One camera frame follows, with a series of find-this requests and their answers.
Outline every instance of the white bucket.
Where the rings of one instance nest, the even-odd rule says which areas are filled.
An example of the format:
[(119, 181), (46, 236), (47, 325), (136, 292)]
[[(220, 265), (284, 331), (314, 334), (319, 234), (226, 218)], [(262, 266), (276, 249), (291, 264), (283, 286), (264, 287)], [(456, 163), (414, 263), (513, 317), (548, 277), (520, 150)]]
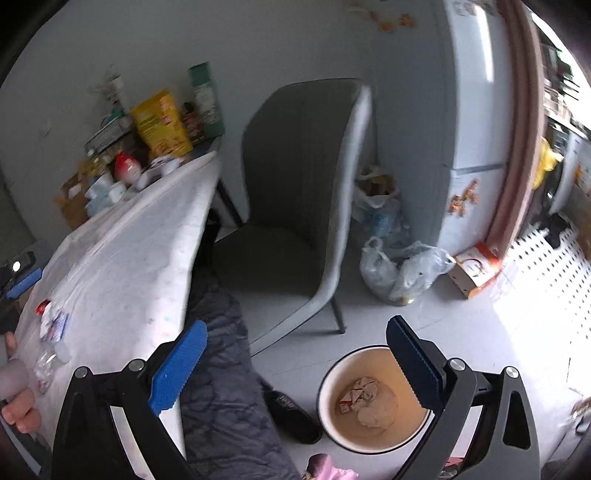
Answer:
[[(339, 400), (361, 377), (374, 378), (396, 395), (398, 409), (387, 429), (366, 427), (355, 412), (341, 413)], [(328, 371), (318, 392), (318, 415), (326, 433), (341, 447), (376, 455), (400, 448), (425, 426), (430, 410), (422, 408), (398, 362), (385, 345), (360, 348), (345, 355)]]

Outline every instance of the yellow bag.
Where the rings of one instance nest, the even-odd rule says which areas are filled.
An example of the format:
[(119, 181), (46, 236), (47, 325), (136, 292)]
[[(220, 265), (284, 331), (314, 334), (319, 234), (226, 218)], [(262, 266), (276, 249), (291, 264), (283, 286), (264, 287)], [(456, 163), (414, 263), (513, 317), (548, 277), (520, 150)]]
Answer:
[(534, 190), (540, 188), (540, 185), (542, 185), (542, 182), (546, 177), (546, 172), (554, 170), (556, 168), (556, 164), (559, 161), (562, 161), (562, 159), (563, 156), (552, 150), (548, 141), (542, 137), (542, 147), (540, 148), (538, 168), (535, 172), (534, 178)]
[(166, 90), (131, 111), (139, 134), (156, 157), (182, 157), (193, 149), (187, 131), (178, 116), (174, 98)]

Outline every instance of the brown box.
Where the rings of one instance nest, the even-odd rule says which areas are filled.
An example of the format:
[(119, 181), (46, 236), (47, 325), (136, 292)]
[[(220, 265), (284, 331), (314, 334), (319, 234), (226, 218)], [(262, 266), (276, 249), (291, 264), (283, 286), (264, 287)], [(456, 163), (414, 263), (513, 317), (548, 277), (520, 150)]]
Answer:
[(493, 283), (502, 263), (480, 243), (457, 255), (456, 266), (447, 275), (469, 299)]
[[(70, 189), (78, 184), (80, 184), (82, 189), (71, 199), (69, 199), (68, 195), (70, 193)], [(86, 204), (88, 203), (88, 199), (84, 197), (84, 194), (88, 188), (89, 183), (86, 176), (77, 173), (76, 175), (71, 176), (61, 186), (60, 194), (53, 199), (53, 201), (60, 208), (61, 214), (66, 219), (68, 226), (72, 230), (76, 230), (80, 225), (88, 220), (88, 215), (86, 214), (85, 208)]]

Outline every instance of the dark pants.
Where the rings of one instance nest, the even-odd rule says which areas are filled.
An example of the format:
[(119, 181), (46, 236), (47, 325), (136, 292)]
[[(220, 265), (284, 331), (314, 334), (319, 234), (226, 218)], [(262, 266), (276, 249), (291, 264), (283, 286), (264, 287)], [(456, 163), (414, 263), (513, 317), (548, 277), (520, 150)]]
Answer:
[(207, 324), (207, 348), (180, 396), (189, 465), (197, 478), (299, 480), (263, 402), (240, 305), (210, 270), (192, 277), (186, 326)]

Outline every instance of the white plastic bag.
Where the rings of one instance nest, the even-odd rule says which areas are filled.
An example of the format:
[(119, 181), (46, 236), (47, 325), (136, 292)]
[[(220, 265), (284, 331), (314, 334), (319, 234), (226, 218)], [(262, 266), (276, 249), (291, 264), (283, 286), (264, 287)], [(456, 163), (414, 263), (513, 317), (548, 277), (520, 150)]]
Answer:
[[(400, 268), (391, 258), (400, 263)], [(363, 280), (380, 299), (407, 304), (426, 291), (439, 275), (449, 272), (456, 261), (445, 250), (414, 242), (402, 250), (383, 251), (378, 238), (363, 247), (360, 270)]]
[(388, 176), (391, 182), (392, 191), (385, 195), (368, 196), (360, 187), (359, 182), (376, 179), (378, 177), (388, 176), (388, 173), (376, 165), (370, 166), (367, 172), (361, 173), (355, 177), (355, 189), (353, 191), (353, 212), (352, 216), (360, 223), (365, 220), (365, 212), (368, 210), (377, 210), (386, 205), (388, 199), (393, 199), (400, 195), (400, 190), (396, 185), (394, 179)]
[(394, 287), (398, 277), (396, 264), (382, 251), (379, 238), (370, 238), (363, 247), (359, 269), (367, 286), (381, 299), (385, 300)]

